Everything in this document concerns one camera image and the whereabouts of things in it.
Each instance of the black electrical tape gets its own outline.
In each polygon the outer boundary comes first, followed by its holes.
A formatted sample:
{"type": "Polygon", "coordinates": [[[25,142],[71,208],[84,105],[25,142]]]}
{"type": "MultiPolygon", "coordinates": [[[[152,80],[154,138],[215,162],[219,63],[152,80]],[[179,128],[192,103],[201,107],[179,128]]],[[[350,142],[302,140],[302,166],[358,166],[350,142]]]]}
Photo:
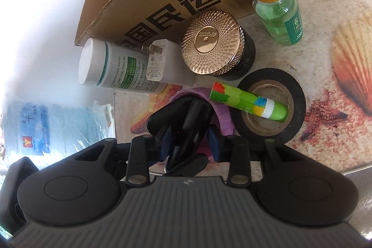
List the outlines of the black electrical tape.
{"type": "Polygon", "coordinates": [[[290,141],[300,130],[306,114],[306,99],[300,84],[291,75],[283,70],[274,68],[265,68],[256,70],[248,74],[238,85],[238,88],[243,91],[249,91],[255,83],[263,80],[273,80],[281,83],[287,88],[293,98],[293,116],[288,126],[280,133],[272,136],[261,136],[250,130],[243,120],[245,112],[230,107],[231,118],[236,130],[242,137],[245,137],[249,142],[263,144],[265,139],[272,138],[276,142],[285,144],[290,141]]]}

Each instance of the round gold cap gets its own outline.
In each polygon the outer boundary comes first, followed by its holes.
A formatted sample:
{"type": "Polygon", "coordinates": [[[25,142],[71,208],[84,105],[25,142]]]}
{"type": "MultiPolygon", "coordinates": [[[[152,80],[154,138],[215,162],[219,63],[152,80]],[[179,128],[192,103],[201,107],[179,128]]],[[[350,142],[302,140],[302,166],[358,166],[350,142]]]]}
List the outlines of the round gold cap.
{"type": "Polygon", "coordinates": [[[244,50],[244,34],[237,21],[222,11],[208,11],[194,19],[182,41],[187,66],[201,75],[222,75],[234,68],[244,50]]]}

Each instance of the blue label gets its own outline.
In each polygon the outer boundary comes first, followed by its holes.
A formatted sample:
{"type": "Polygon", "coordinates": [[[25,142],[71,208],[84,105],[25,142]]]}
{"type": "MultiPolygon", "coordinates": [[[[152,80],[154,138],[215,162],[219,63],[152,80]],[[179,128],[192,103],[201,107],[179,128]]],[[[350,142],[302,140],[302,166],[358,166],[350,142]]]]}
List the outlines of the blue label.
{"type": "Polygon", "coordinates": [[[20,113],[19,135],[23,155],[50,153],[48,110],[45,106],[25,103],[20,113]]]}
{"type": "Polygon", "coordinates": [[[266,100],[267,100],[267,99],[264,98],[264,97],[259,97],[259,98],[257,98],[257,100],[254,102],[254,105],[264,107],[264,106],[266,106],[266,100]]]}

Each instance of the bottle label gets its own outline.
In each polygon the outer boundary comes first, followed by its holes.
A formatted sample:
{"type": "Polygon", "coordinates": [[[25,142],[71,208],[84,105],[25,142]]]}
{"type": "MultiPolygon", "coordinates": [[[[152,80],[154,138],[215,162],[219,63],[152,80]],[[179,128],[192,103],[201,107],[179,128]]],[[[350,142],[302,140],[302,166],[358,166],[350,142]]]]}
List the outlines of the bottle label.
{"type": "Polygon", "coordinates": [[[292,44],[297,43],[303,34],[302,29],[302,19],[300,14],[300,9],[297,8],[296,14],[288,21],[284,22],[285,27],[288,32],[289,39],[292,44]]]}
{"type": "Polygon", "coordinates": [[[144,60],[129,56],[119,56],[111,87],[132,91],[154,92],[160,83],[146,79],[146,68],[147,62],[144,60]]]}
{"type": "Polygon", "coordinates": [[[19,130],[23,155],[50,153],[48,110],[45,106],[25,103],[19,116],[19,130]]]}

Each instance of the gray ribbed surface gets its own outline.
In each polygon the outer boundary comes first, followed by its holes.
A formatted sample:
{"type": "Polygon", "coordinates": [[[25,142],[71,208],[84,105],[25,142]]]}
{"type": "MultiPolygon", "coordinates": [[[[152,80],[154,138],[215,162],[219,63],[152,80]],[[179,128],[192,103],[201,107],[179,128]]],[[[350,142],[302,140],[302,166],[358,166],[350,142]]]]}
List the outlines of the gray ribbed surface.
{"type": "Polygon", "coordinates": [[[346,223],[305,229],[271,218],[246,190],[220,177],[159,177],[132,189],[106,217],[75,228],[30,224],[16,248],[357,248],[366,241],[346,223]]]}

